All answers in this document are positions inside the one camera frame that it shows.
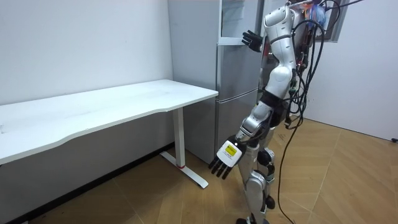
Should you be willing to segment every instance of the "humanoid robot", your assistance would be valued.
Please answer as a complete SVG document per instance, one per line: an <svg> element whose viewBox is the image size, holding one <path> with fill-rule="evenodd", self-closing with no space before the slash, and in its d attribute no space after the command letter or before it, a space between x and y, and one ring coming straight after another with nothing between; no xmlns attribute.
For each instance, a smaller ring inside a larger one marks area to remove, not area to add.
<svg viewBox="0 0 398 224"><path fill-rule="evenodd" d="M268 223L265 219L266 208L275 208L274 199L270 196L275 156L268 144L274 128L282 120L289 119L286 116L289 102L284 98L287 93L294 96L298 91L295 89L298 71L306 69L309 46L315 31L309 32L308 25L303 24L305 22L302 9L286 5L264 17L265 38L250 31L243 34L246 45L252 50L263 52L264 57L273 58L278 65L272 69L269 77L266 75L261 78L260 87L264 86L261 99L244 119L238 133L227 139L209 165L211 172L223 179L234 165L239 166L251 216L238 219L237 224ZM271 47L272 53L268 52L267 46Z"/></svg>

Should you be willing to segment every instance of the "desk top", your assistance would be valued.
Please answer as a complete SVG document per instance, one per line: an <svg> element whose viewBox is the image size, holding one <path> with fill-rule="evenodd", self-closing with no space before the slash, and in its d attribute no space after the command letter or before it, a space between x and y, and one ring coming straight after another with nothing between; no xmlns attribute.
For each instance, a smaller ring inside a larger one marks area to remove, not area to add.
<svg viewBox="0 0 398 224"><path fill-rule="evenodd" d="M217 94L197 86L157 80L0 106L0 164Z"/></svg>

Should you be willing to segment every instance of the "refrigerator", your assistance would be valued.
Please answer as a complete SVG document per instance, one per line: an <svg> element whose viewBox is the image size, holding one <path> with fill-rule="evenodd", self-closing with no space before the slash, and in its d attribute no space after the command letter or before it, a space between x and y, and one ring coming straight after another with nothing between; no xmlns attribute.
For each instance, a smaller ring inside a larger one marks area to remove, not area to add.
<svg viewBox="0 0 398 224"><path fill-rule="evenodd" d="M185 148L210 163L257 99L262 54L242 33L261 32L263 0L169 0L174 80L216 90L183 108Z"/></svg>

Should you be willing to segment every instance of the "parquet floor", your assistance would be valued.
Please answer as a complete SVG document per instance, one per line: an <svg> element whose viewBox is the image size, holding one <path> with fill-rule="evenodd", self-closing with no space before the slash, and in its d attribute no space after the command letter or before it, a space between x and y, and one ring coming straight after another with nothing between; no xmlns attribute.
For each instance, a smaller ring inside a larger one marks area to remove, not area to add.
<svg viewBox="0 0 398 224"><path fill-rule="evenodd" d="M290 134L275 132L276 166ZM29 223L234 224L249 215L237 168L217 179L188 152L187 165L205 190L157 156ZM282 174L282 208L296 224L398 223L398 144L306 120ZM267 219L288 223L278 208Z"/></svg>

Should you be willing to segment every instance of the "desk leg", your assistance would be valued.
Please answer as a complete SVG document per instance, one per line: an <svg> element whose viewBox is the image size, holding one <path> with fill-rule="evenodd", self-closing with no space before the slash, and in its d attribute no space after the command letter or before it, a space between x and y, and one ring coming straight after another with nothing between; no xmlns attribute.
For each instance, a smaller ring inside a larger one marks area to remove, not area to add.
<svg viewBox="0 0 398 224"><path fill-rule="evenodd" d="M175 157L172 157L167 152L160 153L164 158L178 167L182 172L187 174L193 181L195 181L203 189L209 185L207 181L201 178L194 171L185 166L185 145L184 145L184 122L182 108L173 110L174 120L174 141L175 141Z"/></svg>

